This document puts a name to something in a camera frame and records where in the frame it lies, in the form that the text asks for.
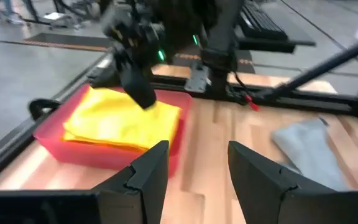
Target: gray towel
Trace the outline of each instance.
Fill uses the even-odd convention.
[[[322,119],[292,124],[276,130],[273,141],[305,177],[331,189],[347,190],[335,155],[326,142],[327,127]]]

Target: wooden tabletop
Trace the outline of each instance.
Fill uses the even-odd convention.
[[[154,73],[188,77],[190,69],[161,65]],[[245,73],[240,76],[244,83],[254,85],[274,86],[288,80]],[[234,78],[230,76],[229,81],[234,82]],[[335,93],[323,81],[311,82],[302,89]],[[268,107],[256,112],[234,103],[194,99],[180,165],[168,182],[162,223],[245,223],[227,165],[229,140],[282,162],[286,158],[270,140],[270,133],[317,116],[329,123],[329,146],[349,187],[358,189],[358,119]],[[0,173],[0,190],[90,189],[116,172],[60,163],[34,142]]]

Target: yellow towel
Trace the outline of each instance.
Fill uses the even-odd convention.
[[[180,111],[159,101],[143,110],[125,93],[90,87],[64,123],[63,139],[147,151],[161,140],[173,141]]]

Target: green led light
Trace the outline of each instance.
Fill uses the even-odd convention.
[[[160,57],[161,60],[165,59],[164,53],[162,52],[162,50],[158,51],[158,56]]]
[[[193,40],[196,45],[198,45],[197,36],[193,35]]]

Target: concrete floor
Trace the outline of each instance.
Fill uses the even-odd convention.
[[[28,16],[20,0],[12,1],[16,12]],[[50,0],[34,2],[40,15],[53,11]],[[317,47],[298,47],[291,55],[251,52],[258,74],[295,77],[357,42],[358,0],[277,0],[273,4],[312,36]],[[49,31],[45,26],[29,29],[0,22],[0,40],[18,41],[39,32],[103,36],[97,24],[80,30]],[[0,43],[0,139],[28,118],[26,106],[31,99],[50,98],[101,54]],[[355,95],[358,62],[349,62],[321,79],[342,94]]]

